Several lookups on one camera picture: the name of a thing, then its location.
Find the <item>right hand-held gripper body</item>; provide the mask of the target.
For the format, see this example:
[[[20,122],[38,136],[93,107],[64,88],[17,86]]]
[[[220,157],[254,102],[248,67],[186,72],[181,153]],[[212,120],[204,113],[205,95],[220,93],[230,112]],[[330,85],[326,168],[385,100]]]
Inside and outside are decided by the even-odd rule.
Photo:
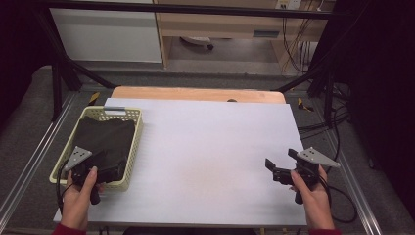
[[[309,189],[312,189],[316,184],[322,183],[320,173],[318,171],[321,165],[329,167],[340,167],[340,163],[323,155],[312,147],[298,152],[299,159],[296,161],[295,171],[302,177]],[[291,178],[291,171],[289,169],[277,167],[272,172],[273,180],[280,182],[283,185],[294,185]]]

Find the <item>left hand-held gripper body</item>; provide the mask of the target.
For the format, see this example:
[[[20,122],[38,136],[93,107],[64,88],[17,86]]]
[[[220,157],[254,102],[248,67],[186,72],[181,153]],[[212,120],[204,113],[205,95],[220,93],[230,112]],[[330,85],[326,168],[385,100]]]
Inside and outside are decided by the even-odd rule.
[[[71,179],[74,185],[83,186],[86,176],[93,166],[98,168],[96,180],[97,184],[112,181],[112,166],[106,157],[99,164],[92,164],[92,157],[97,153],[93,153],[78,146],[74,147],[69,160],[64,167],[65,171],[71,172]]]

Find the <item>dark green pants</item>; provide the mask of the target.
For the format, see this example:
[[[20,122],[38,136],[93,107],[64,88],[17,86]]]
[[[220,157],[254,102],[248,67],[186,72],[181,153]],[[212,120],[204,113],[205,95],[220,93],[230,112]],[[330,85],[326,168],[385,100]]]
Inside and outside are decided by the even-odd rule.
[[[93,153],[106,150],[106,159],[113,168],[118,161],[128,160],[134,132],[133,120],[85,117],[78,124],[72,144]]]

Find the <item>pale yellow perforated plastic basket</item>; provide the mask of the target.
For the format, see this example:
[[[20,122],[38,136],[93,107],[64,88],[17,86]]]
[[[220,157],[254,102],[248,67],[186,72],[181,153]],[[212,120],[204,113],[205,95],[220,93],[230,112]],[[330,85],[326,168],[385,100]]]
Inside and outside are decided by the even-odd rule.
[[[65,145],[64,150],[62,151],[60,157],[58,158],[50,176],[49,181],[51,183],[57,183],[58,181],[58,172],[59,168],[62,166],[62,164],[67,160],[73,149],[74,145],[73,137],[76,132],[76,129],[78,127],[79,122],[86,117],[93,118],[95,120],[103,121],[103,120],[109,120],[113,118],[119,118],[122,120],[133,120],[135,125],[135,132],[132,139],[128,160],[126,163],[126,168],[124,172],[124,176],[120,181],[113,181],[109,183],[105,183],[105,187],[107,190],[110,191],[126,191],[129,187],[129,182],[132,175],[132,170],[134,168],[134,162],[135,158],[137,156],[137,151],[139,147],[139,142],[142,134],[142,130],[144,127],[144,123],[142,120],[142,112],[138,108],[125,108],[125,107],[105,107],[105,106],[89,106],[86,107],[83,112],[81,113],[70,137]]]

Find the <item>person's left hand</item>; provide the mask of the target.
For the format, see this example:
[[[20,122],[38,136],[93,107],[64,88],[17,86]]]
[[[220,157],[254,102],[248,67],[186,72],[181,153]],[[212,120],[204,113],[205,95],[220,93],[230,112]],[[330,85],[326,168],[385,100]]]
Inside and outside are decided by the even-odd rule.
[[[64,205],[61,224],[65,227],[80,231],[87,230],[90,195],[93,188],[102,191],[102,186],[96,183],[98,168],[93,166],[81,188],[72,185],[71,173],[68,175],[67,188],[64,193]]]

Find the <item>person's right hand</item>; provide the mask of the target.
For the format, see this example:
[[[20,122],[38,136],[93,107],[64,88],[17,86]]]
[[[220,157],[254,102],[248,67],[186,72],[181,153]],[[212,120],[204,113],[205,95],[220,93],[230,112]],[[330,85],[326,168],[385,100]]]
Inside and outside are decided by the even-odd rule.
[[[291,178],[294,182],[292,189],[300,192],[303,200],[307,227],[309,229],[334,229],[329,196],[322,184],[318,183],[310,190],[302,177],[294,170],[291,171]]]

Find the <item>person's left red sleeve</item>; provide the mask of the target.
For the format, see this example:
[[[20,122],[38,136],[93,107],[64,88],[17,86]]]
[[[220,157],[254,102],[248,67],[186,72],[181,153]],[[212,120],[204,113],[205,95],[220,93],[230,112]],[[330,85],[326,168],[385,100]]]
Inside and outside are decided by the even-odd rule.
[[[51,235],[86,235],[84,230],[69,228],[59,223]]]

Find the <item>person's red sleeve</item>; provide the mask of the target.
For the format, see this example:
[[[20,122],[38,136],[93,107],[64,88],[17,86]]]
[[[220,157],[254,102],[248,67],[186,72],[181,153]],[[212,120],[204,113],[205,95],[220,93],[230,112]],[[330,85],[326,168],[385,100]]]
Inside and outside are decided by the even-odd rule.
[[[343,235],[339,229],[309,229],[309,235]]]
[[[51,235],[86,235],[84,230],[69,228],[59,223]]]

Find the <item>person's right red sleeve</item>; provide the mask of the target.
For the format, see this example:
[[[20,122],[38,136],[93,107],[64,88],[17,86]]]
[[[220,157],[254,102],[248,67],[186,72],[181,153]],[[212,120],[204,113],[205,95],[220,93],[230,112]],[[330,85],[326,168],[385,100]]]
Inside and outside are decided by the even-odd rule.
[[[339,229],[309,229],[309,235],[343,235]]]

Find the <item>black metal stand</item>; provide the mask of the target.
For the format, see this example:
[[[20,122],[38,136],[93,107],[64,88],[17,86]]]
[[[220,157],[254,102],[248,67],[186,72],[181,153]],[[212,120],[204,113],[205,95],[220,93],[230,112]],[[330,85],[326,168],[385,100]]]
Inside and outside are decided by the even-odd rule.
[[[333,105],[333,91],[334,91],[334,69],[330,62],[321,62],[313,69],[309,69],[308,72],[299,78],[275,89],[275,92],[285,93],[292,88],[306,82],[311,79],[311,84],[307,89],[309,97],[317,97],[322,92],[325,92],[324,96],[324,108],[323,118],[324,123],[329,127],[332,127],[332,105]]]
[[[47,38],[49,54],[52,58],[51,66],[54,100],[52,120],[57,120],[59,115],[63,112],[62,82],[66,84],[69,91],[78,91],[82,87],[82,83],[77,75],[78,72],[103,85],[105,88],[116,88],[115,84],[106,81],[101,76],[93,73],[91,70],[88,70],[69,57],[48,9],[36,8],[32,13],[36,22],[39,24],[42,33]]]

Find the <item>black curtain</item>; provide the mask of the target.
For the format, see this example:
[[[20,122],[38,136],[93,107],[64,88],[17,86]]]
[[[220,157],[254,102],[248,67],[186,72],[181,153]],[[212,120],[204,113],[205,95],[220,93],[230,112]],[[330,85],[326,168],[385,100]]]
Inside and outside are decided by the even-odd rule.
[[[327,57],[351,90],[368,156],[415,217],[415,0],[336,0],[315,62]]]
[[[0,0],[0,126],[21,103],[32,75],[50,63],[30,0]]]

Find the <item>white cabinet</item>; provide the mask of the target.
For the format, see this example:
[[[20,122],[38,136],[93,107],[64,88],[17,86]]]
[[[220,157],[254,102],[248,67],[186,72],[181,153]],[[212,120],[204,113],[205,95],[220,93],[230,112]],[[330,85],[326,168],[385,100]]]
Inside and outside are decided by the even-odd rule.
[[[67,54],[87,62],[161,62],[154,13],[52,9]]]

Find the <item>teal label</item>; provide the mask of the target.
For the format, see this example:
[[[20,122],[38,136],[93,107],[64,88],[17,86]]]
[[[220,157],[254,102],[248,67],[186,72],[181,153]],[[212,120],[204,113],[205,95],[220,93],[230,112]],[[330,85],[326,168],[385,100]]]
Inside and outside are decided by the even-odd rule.
[[[280,31],[278,30],[254,30],[254,38],[278,38]]]

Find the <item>grey chair base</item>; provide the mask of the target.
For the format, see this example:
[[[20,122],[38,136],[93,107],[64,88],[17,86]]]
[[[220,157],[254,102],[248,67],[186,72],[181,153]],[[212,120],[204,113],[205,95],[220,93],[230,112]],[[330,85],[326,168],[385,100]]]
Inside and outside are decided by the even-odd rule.
[[[209,50],[212,50],[214,46],[211,43],[211,40],[208,37],[188,37],[182,36],[182,40],[200,46],[206,46]]]

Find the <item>aluminium rail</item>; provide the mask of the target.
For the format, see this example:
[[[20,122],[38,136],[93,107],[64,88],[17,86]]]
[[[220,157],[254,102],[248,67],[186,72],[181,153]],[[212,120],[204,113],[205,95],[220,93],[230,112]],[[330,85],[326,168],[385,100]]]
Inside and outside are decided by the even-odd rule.
[[[357,178],[349,166],[346,156],[343,151],[337,148],[339,141],[335,135],[334,130],[329,130],[327,133],[327,139],[330,142],[331,148],[334,151],[338,151],[338,162],[340,163],[340,172],[346,184],[346,188],[353,199],[360,221],[366,231],[367,235],[382,235],[382,229],[373,214],[367,199],[359,185]]]
[[[62,110],[54,120],[48,123],[47,129],[42,132],[42,137],[38,141],[36,148],[24,160],[24,168],[20,171],[14,184],[9,188],[6,198],[0,202],[0,231],[7,226],[15,212],[34,174],[39,169],[56,135],[59,133],[76,96],[76,92],[70,92],[67,95],[62,105]]]

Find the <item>white wall socket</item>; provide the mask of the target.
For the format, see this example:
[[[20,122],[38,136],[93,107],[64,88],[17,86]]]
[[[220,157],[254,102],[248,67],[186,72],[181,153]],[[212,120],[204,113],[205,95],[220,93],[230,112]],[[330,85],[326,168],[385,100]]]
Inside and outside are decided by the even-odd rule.
[[[277,9],[297,10],[300,7],[301,0],[277,0]]]

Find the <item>black metal frame bar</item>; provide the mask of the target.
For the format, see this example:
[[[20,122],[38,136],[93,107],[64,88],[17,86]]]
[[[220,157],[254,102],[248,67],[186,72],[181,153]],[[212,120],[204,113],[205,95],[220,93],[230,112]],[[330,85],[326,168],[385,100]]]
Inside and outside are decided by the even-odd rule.
[[[313,20],[337,20],[350,17],[348,12],[311,12],[295,10],[272,10],[241,7],[219,7],[198,5],[173,5],[173,4],[146,4],[146,3],[122,3],[100,1],[76,1],[76,0],[38,0],[37,3],[46,8],[75,9],[94,11],[120,11],[120,12],[145,12],[145,13],[169,13],[169,14],[201,14],[220,16],[246,16],[264,18],[286,19],[313,19]]]

